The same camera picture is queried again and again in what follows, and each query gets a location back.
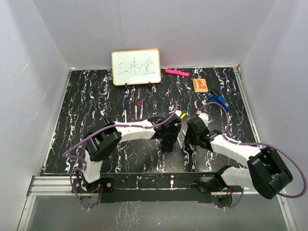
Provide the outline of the pink plastic clip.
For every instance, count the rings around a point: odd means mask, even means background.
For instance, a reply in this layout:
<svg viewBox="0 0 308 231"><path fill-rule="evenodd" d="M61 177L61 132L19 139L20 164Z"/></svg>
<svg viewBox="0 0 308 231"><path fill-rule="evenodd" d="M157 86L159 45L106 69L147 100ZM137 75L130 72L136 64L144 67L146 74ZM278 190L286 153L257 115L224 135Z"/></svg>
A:
<svg viewBox="0 0 308 231"><path fill-rule="evenodd" d="M190 74L188 72L182 72L182 71L179 71L179 70L171 70L171 69L168 69L168 68L165 69L165 73L183 76L183 77L189 77L190 76Z"/></svg>

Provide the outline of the white pen red tip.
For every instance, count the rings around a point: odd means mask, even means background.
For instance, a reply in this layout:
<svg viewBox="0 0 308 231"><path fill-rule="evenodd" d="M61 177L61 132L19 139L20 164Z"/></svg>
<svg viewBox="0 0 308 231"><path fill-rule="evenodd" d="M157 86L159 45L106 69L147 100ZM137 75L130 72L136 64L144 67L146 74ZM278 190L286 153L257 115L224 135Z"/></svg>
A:
<svg viewBox="0 0 308 231"><path fill-rule="evenodd" d="M137 122L138 121L138 101L135 100L135 121Z"/></svg>

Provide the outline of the white pen green tip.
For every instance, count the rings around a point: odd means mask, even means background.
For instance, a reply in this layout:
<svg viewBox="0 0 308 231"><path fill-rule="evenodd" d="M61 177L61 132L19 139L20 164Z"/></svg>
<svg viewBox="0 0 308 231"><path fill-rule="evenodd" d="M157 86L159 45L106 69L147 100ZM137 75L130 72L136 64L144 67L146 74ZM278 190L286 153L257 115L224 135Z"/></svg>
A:
<svg viewBox="0 0 308 231"><path fill-rule="evenodd" d="M181 144L181 141L180 141L179 137L177 137L177 142L178 142L178 145L179 145L180 149L182 150L183 147L182 147L182 144Z"/></svg>

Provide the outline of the small whiteboard with orange frame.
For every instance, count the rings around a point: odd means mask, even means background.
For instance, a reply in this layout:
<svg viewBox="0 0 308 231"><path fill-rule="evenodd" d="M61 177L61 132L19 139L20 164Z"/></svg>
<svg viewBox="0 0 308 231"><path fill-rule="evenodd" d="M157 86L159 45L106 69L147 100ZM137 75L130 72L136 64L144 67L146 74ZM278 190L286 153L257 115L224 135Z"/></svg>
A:
<svg viewBox="0 0 308 231"><path fill-rule="evenodd" d="M116 86L161 82L158 49L114 51L111 61L113 84Z"/></svg>

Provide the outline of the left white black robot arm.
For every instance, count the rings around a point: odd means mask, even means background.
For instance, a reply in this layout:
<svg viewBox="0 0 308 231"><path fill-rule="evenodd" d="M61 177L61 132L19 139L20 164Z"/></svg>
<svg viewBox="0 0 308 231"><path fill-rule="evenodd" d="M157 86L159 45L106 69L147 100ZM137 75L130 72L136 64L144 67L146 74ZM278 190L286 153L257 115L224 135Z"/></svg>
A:
<svg viewBox="0 0 308 231"><path fill-rule="evenodd" d="M100 171L106 159L119 143L133 140L161 140L162 146L169 152L181 130L181 119L173 115L171 119L161 116L138 122L114 122L110 118L103 120L106 130L93 136L84 144L86 169L82 171L81 187L94 192L99 188Z"/></svg>

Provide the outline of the white pen blue tip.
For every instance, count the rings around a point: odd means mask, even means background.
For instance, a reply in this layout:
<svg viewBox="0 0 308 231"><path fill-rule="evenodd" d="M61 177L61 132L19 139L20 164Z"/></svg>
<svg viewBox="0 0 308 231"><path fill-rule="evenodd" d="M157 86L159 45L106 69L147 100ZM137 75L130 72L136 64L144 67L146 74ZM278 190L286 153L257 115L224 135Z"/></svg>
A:
<svg viewBox="0 0 308 231"><path fill-rule="evenodd" d="M124 104L124 121L127 123L127 105Z"/></svg>

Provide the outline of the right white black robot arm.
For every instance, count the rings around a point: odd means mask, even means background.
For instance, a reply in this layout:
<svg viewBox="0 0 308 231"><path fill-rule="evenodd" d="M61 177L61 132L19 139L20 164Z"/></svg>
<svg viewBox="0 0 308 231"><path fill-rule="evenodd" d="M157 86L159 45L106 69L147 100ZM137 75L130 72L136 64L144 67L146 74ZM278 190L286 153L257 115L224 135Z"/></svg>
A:
<svg viewBox="0 0 308 231"><path fill-rule="evenodd" d="M187 122L185 142L224 155L242 164L243 168L224 167L214 174L215 187L225 191L231 186L255 189L272 199L293 181L293 175L274 148L236 144L207 127L207 116L195 116Z"/></svg>

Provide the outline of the white pen pink tip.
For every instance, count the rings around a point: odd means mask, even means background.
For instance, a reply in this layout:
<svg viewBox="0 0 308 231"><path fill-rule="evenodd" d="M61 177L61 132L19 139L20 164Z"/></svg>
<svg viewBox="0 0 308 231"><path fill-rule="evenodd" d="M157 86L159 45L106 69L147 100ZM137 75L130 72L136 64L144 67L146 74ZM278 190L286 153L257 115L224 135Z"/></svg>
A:
<svg viewBox="0 0 308 231"><path fill-rule="evenodd" d="M142 121L142 116L143 116L143 106L141 105L141 110L140 110L140 121Z"/></svg>

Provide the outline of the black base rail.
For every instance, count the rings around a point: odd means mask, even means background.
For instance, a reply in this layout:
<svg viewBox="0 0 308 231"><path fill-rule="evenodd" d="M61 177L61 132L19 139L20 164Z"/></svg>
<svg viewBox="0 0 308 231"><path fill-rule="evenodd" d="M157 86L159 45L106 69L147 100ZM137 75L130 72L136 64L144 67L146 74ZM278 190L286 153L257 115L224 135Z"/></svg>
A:
<svg viewBox="0 0 308 231"><path fill-rule="evenodd" d="M197 201L211 203L214 196L231 198L241 192L239 186L214 182L213 173L104 173L87 183L79 172L71 178L72 192L80 196L96 195L100 203Z"/></svg>

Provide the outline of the white pen yellow tip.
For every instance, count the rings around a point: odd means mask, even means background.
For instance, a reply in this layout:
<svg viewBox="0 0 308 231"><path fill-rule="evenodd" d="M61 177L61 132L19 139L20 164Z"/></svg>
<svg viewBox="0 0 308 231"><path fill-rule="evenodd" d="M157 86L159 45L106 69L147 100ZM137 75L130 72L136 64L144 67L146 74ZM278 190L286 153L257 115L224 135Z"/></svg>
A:
<svg viewBox="0 0 308 231"><path fill-rule="evenodd" d="M187 149L189 149L191 151L194 151L194 147L189 143L189 138L188 138L187 133L184 130L182 130L182 133L183 133L183 136L184 136L185 147L187 147Z"/></svg>

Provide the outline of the orange card pack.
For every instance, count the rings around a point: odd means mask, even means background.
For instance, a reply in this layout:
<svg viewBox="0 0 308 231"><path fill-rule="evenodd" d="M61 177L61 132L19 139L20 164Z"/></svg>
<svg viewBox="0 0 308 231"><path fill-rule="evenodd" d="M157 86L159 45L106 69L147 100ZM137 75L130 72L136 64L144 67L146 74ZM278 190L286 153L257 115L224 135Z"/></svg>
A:
<svg viewBox="0 0 308 231"><path fill-rule="evenodd" d="M208 92L208 87L206 80L203 78L194 78L192 80L193 83L193 89L196 93L206 93Z"/></svg>

